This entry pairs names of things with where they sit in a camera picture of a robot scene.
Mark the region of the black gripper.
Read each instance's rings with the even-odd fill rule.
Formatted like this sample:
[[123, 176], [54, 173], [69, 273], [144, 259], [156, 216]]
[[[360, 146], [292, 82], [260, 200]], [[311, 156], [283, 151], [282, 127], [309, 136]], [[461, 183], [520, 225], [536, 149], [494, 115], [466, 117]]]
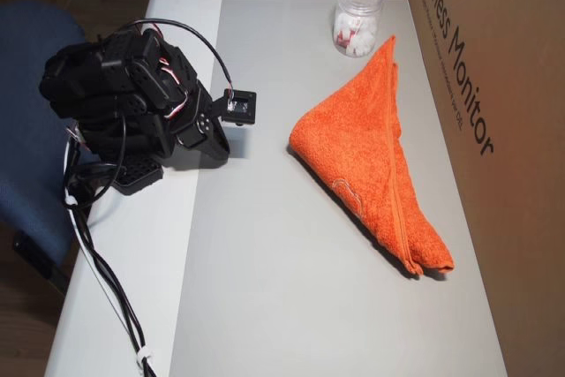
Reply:
[[230, 145], [220, 124], [211, 124], [212, 98], [201, 82], [189, 92], [188, 102], [171, 121], [171, 133], [186, 148], [198, 148], [215, 161], [227, 161]]

